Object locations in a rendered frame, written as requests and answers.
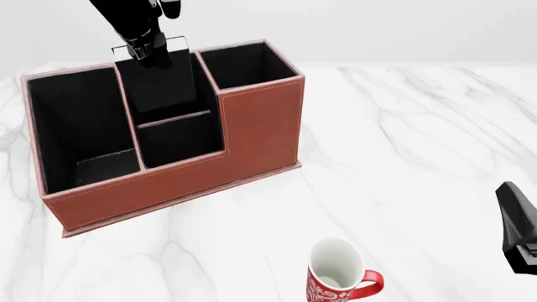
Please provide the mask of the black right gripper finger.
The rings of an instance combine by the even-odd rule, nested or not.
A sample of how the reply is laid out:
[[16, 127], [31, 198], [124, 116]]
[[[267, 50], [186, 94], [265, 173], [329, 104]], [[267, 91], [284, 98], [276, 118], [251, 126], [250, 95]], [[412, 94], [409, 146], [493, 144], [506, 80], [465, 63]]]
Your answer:
[[537, 208], [511, 181], [502, 183], [495, 193], [503, 223], [503, 251], [537, 244]]

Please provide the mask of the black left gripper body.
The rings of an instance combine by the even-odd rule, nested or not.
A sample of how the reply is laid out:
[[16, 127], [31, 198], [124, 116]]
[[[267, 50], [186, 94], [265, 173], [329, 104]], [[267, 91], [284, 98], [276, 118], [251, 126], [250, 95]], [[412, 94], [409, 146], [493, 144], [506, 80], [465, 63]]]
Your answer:
[[166, 52], [166, 38], [163, 32], [147, 32], [137, 39], [122, 38], [128, 53], [134, 60], [146, 60], [156, 54]]

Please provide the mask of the red patterned mug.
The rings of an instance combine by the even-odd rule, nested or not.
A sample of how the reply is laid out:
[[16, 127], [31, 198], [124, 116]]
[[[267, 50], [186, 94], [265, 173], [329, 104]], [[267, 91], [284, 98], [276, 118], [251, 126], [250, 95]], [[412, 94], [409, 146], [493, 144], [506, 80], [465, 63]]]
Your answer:
[[323, 238], [310, 250], [307, 302], [349, 302], [379, 294], [382, 274], [366, 269], [361, 253], [349, 241]]

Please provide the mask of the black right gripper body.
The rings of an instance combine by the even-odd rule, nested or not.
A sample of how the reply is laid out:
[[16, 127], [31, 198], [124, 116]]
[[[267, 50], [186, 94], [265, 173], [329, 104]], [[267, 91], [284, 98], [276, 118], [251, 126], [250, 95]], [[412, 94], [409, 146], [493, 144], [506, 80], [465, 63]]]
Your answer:
[[537, 275], [537, 243], [513, 246], [504, 256], [514, 273]]

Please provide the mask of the red-brown desk caddy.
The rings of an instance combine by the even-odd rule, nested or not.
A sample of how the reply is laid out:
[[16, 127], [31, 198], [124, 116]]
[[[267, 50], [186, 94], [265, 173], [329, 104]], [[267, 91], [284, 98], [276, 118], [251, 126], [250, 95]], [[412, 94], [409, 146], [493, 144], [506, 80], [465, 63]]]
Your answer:
[[142, 112], [118, 63], [22, 77], [39, 195], [63, 237], [300, 166], [305, 76], [261, 39], [187, 55], [194, 100]]

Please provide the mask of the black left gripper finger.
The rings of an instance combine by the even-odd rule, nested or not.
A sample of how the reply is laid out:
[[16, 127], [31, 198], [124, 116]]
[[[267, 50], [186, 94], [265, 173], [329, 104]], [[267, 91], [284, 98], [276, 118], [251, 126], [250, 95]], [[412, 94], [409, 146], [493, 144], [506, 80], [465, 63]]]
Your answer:
[[167, 50], [167, 42], [145, 47], [141, 65], [145, 68], [159, 67], [161, 69], [168, 69], [172, 67], [173, 63]]

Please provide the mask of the black book with white pages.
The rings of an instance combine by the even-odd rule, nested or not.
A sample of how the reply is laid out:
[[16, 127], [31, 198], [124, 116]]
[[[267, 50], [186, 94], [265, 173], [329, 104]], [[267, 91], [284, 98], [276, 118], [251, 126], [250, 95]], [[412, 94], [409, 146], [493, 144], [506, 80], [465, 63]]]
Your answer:
[[124, 90], [140, 113], [153, 112], [195, 100], [196, 88], [187, 39], [166, 38], [172, 67], [143, 67], [128, 53], [127, 46], [112, 48]]

